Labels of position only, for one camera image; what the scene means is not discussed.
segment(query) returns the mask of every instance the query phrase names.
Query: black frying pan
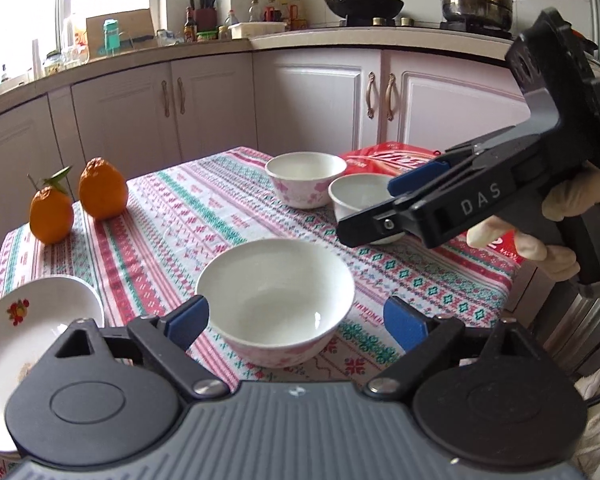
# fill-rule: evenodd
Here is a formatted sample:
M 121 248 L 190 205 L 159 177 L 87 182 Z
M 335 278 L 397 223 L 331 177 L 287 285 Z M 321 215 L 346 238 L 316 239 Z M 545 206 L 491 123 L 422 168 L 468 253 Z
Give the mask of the black frying pan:
M 324 0 L 331 12 L 341 18 L 372 20 L 384 18 L 390 20 L 402 10 L 402 0 Z

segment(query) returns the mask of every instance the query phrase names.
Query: red plastic bag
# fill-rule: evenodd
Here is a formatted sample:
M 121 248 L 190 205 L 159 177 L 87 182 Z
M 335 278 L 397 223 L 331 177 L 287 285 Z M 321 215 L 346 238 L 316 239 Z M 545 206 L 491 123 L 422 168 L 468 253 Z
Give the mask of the red plastic bag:
M 344 153 L 341 157 L 347 162 L 345 174 L 382 173 L 396 176 L 419 168 L 439 154 L 440 152 L 432 152 L 401 142 L 383 142 L 362 150 Z M 506 233 L 490 247 L 518 264 L 523 261 L 516 253 L 513 233 Z

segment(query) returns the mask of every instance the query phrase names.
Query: patterned tablecloth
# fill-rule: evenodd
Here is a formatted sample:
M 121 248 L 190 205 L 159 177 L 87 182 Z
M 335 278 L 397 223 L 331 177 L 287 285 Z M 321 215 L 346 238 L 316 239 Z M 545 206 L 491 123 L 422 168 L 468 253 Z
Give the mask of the patterned tablecloth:
M 345 248 L 330 208 L 293 210 L 277 199 L 264 173 L 268 158 L 236 148 L 136 178 L 129 181 L 127 211 L 107 222 L 94 222 L 75 203 L 72 234 L 54 246 L 42 246 L 24 225 L 0 250 L 0 297 L 40 276 L 73 274 L 96 288 L 108 321 L 120 326 L 179 306 L 193 295 L 206 264 L 230 247 L 266 237 L 330 247 L 355 276 L 356 300 L 318 357 L 293 368 L 259 368 L 211 328 L 190 348 L 232 387 L 239 380 L 368 381 L 401 354 L 382 326 L 391 294 L 429 315 L 449 312 L 473 326 L 496 321 L 516 263 L 471 249 L 462 237 L 435 250 L 408 236 L 388 246 Z

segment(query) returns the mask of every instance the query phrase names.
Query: large white bowl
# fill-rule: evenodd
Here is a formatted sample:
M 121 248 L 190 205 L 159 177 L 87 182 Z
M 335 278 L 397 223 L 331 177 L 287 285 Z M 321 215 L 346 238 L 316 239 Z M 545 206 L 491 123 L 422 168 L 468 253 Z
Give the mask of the large white bowl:
M 0 298 L 0 455 L 17 456 L 4 407 L 21 370 L 35 364 L 72 321 L 89 317 L 104 326 L 98 294 L 74 276 L 40 278 Z
M 314 209 L 329 203 L 329 184 L 344 173 L 347 163 L 328 153 L 294 152 L 272 158 L 264 169 L 283 203 Z
M 391 194 L 386 187 L 391 179 L 389 175 L 385 174 L 355 173 L 334 180 L 329 186 L 329 196 L 333 201 L 336 220 L 339 222 L 346 216 L 389 200 Z M 390 244 L 403 236 L 404 233 L 400 233 L 371 244 Z
M 248 242 L 205 267 L 196 293 L 209 323 L 239 355 L 267 368 L 314 357 L 349 312 L 355 283 L 333 252 L 302 240 Z

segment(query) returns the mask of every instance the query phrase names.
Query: orange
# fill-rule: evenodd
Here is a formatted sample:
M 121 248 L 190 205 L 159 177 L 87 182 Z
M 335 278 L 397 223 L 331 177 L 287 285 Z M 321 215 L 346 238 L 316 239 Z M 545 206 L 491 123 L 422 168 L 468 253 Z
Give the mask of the orange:
M 78 195 L 89 215 L 96 220 L 106 220 L 126 209 L 129 188 L 116 168 L 103 158 L 94 158 L 80 176 Z
M 64 240 L 74 226 L 74 208 L 68 195 L 53 186 L 39 190 L 31 201 L 29 228 L 43 244 Z

